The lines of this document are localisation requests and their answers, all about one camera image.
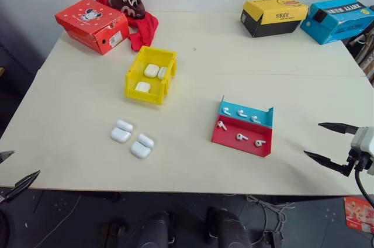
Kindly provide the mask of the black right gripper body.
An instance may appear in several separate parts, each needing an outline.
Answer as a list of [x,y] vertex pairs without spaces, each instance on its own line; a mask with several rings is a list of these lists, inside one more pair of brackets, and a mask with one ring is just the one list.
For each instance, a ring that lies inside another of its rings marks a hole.
[[351,148],[347,158],[348,165],[351,169],[358,171],[369,169],[369,153]]

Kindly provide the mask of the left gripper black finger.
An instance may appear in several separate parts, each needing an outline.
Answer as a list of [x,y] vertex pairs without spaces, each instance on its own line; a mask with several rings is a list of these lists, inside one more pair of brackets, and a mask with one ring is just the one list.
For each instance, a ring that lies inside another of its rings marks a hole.
[[1,151],[0,152],[0,163],[3,163],[8,157],[13,155],[15,152],[14,151]]
[[11,200],[15,199],[18,195],[25,192],[33,184],[33,182],[39,176],[40,173],[41,170],[38,170],[19,180],[15,184],[14,188],[5,194],[5,202],[10,202]]

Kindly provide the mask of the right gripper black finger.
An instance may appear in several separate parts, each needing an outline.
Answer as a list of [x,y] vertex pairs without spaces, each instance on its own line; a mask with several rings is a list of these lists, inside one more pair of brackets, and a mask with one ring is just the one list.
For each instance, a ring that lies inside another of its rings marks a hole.
[[318,125],[326,129],[332,130],[334,132],[342,133],[342,134],[349,133],[349,134],[354,135],[358,130],[358,127],[347,125],[345,123],[323,122],[323,123],[319,123]]
[[303,151],[307,156],[313,159],[315,162],[319,163],[320,165],[327,167],[331,170],[341,173],[342,175],[348,177],[350,175],[350,166],[349,165],[340,165],[335,162],[332,162],[331,159],[321,156],[319,154],[315,154],[309,151]]

